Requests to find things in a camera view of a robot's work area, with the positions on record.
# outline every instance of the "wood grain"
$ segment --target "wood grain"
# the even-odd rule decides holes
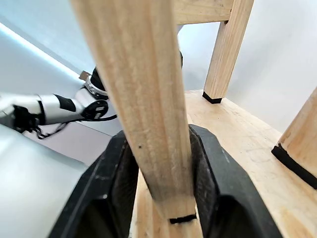
[[[317,177],[317,88],[279,140],[289,156]]]
[[[236,63],[254,0],[234,0],[229,22],[222,22],[214,46],[204,92],[224,98]]]
[[[72,3],[158,211],[195,213],[172,1]]]
[[[177,24],[227,21],[233,0],[175,0]]]
[[[317,237],[317,191],[271,153],[281,133],[226,98],[212,105],[197,90],[186,92],[185,99],[188,122],[214,133],[246,170],[283,237]]]
[[[157,212],[141,173],[138,177],[136,200],[131,223],[132,238],[202,238],[202,229],[197,219],[172,225]]]

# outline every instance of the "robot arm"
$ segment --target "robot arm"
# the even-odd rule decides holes
[[[0,94],[0,124],[19,132],[31,132],[39,125],[106,120],[100,118],[107,111],[107,101],[96,98],[87,86],[80,89],[73,99],[54,94]]]

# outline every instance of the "black tape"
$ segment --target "black tape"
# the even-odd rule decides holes
[[[203,98],[205,98],[208,102],[210,102],[211,104],[219,104],[221,103],[221,100],[222,98],[215,98],[215,99],[212,99],[211,97],[209,97],[207,95],[207,93],[203,93]]]
[[[69,98],[62,97],[60,95],[54,94],[59,100],[60,108],[68,110],[70,112],[76,112],[76,107],[73,101]]]
[[[278,146],[274,146],[274,148],[272,149],[272,154],[283,165],[297,174],[298,177],[300,177],[314,189],[317,189],[317,178],[309,173],[307,170],[305,170],[302,166],[300,166],[295,160],[293,160],[280,143],[278,144]]]
[[[190,222],[193,219],[196,219],[196,214],[188,215],[186,217],[179,217],[179,218],[172,218],[169,219],[169,222],[171,224],[176,224],[176,223],[184,223],[184,222]]]

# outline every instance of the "light strip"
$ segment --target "light strip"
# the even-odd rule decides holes
[[[0,23],[0,31],[2,31],[3,33],[5,33],[9,37],[11,37],[13,40],[15,40],[18,43],[20,43],[21,45],[23,45],[24,47],[26,47],[28,50],[31,50],[32,52],[34,52],[39,57],[41,57],[42,59],[46,60],[48,63],[52,64],[53,66],[55,66],[57,68],[59,68],[60,70],[62,70],[66,74],[68,74],[69,76],[72,76],[72,77],[78,79],[79,74],[77,74],[76,72],[72,71],[70,68],[66,67],[61,62],[55,60],[53,57],[49,56],[44,51],[42,51],[39,48],[37,48],[35,45],[33,45],[32,43],[28,42],[23,37],[19,36],[18,34],[16,34],[11,29],[7,28],[2,23]]]

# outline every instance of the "wooden leg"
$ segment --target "wooden leg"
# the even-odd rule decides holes
[[[220,24],[204,86],[204,97],[211,103],[220,103],[227,92],[253,1],[234,0],[229,21]]]
[[[172,0],[72,0],[158,212],[195,213]]]
[[[317,189],[317,88],[280,138],[272,153]]]
[[[139,173],[131,222],[132,238],[202,238],[198,219],[172,225],[162,219],[153,203],[142,174]]]

